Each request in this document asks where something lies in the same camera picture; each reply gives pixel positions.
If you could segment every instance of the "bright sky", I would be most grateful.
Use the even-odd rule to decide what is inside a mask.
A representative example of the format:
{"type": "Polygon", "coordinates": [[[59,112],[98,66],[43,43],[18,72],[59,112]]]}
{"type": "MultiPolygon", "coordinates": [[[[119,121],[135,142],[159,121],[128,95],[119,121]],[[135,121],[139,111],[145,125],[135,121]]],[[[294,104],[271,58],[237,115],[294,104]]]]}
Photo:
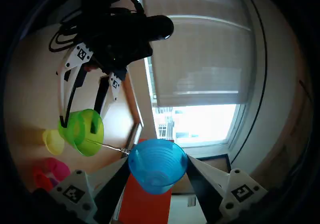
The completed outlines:
{"type": "Polygon", "coordinates": [[[199,135],[203,141],[224,140],[227,137],[236,105],[205,105],[179,107],[181,128],[199,135]]]}

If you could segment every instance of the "plastic cup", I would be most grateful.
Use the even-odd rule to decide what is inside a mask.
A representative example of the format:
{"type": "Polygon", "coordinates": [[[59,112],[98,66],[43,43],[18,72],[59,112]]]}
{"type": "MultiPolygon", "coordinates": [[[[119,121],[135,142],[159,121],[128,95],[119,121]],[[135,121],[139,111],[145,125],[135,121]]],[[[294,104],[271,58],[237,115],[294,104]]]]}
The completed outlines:
{"type": "Polygon", "coordinates": [[[60,182],[70,175],[69,167],[62,161],[52,157],[46,159],[46,166],[52,172],[54,177],[60,182]]]}
{"type": "Polygon", "coordinates": [[[48,192],[53,188],[53,184],[51,183],[50,179],[46,177],[39,167],[33,167],[32,172],[33,180],[37,188],[45,189],[48,192]]]}
{"type": "Polygon", "coordinates": [[[175,143],[151,139],[136,145],[128,162],[132,175],[146,192],[163,194],[185,174],[188,158],[175,143]]]}
{"type": "Polygon", "coordinates": [[[42,140],[51,154],[60,155],[63,152],[64,139],[60,137],[58,130],[45,130],[42,140]]]}
{"type": "Polygon", "coordinates": [[[84,156],[95,155],[103,143],[104,128],[100,115],[92,109],[71,112],[67,128],[63,128],[59,121],[58,130],[60,136],[74,149],[84,156]]]}

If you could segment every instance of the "blue plastic cup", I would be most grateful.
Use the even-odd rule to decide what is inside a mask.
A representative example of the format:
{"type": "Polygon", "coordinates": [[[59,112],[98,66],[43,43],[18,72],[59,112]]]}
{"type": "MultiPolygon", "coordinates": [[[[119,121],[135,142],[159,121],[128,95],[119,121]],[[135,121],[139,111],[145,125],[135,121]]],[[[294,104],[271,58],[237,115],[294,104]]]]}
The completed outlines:
{"type": "Polygon", "coordinates": [[[146,192],[162,194],[185,174],[188,158],[177,144],[151,139],[137,144],[128,162],[132,175],[146,192]]]}

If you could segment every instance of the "orange surface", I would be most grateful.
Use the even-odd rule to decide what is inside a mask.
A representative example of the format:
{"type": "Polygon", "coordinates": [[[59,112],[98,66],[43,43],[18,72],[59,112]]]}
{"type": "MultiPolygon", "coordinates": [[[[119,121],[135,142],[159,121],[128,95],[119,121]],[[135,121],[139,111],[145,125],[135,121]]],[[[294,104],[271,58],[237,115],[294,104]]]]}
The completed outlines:
{"type": "Polygon", "coordinates": [[[171,189],[161,195],[145,192],[130,174],[119,214],[123,224],[167,224],[171,189]]]}

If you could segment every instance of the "green plastic cup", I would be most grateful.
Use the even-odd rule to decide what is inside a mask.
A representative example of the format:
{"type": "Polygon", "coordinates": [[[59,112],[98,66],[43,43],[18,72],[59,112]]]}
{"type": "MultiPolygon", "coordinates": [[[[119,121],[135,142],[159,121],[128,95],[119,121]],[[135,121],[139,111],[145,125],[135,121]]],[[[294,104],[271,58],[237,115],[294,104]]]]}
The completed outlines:
{"type": "Polygon", "coordinates": [[[59,121],[58,131],[66,142],[84,156],[93,156],[100,150],[101,145],[93,142],[103,143],[103,122],[92,109],[71,112],[67,128],[63,128],[59,121]]]}

